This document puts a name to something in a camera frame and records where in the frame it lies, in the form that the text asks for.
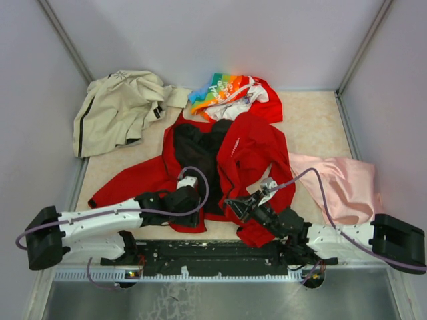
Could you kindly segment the red jacket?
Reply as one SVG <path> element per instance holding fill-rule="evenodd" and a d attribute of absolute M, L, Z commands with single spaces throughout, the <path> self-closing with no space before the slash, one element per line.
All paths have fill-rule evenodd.
<path fill-rule="evenodd" d="M 266 120 L 242 113 L 233 121 L 202 123 L 184 119 L 165 130 L 161 155 L 127 168 L 98 190 L 88 201 L 94 209 L 120 203 L 142 193 L 174 191 L 184 167 L 197 167 L 209 186 L 199 184 L 209 199 L 191 227 L 172 224 L 178 233 L 204 233 L 205 221 L 232 222 L 236 235 L 250 247 L 261 247 L 274 239 L 260 222 L 241 222 L 225 204 L 227 198 L 243 197 L 247 187 L 264 174 L 277 183 L 292 179 L 285 135 Z"/>

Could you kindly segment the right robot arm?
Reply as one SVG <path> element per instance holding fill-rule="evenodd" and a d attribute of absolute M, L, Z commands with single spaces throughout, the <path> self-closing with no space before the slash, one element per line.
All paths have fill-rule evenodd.
<path fill-rule="evenodd" d="M 276 213 L 261 191 L 234 199 L 226 205 L 243 223 L 255 221 L 276 239 L 283 239 L 298 264 L 318 260 L 383 261 L 404 273 L 426 273 L 425 233 L 387 214 L 355 225 L 318 225 L 304 221 L 286 207 Z"/>

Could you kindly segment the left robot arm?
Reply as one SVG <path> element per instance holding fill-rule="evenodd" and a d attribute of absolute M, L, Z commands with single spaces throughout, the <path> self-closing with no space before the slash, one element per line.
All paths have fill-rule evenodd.
<path fill-rule="evenodd" d="M 54 206 L 46 207 L 23 234 L 29 268 L 40 271 L 62 261 L 90 259 L 103 265 L 129 265 L 139 256 L 131 230 L 187 221 L 199 215 L 204 203 L 197 189 L 187 185 L 87 211 L 58 212 Z"/>

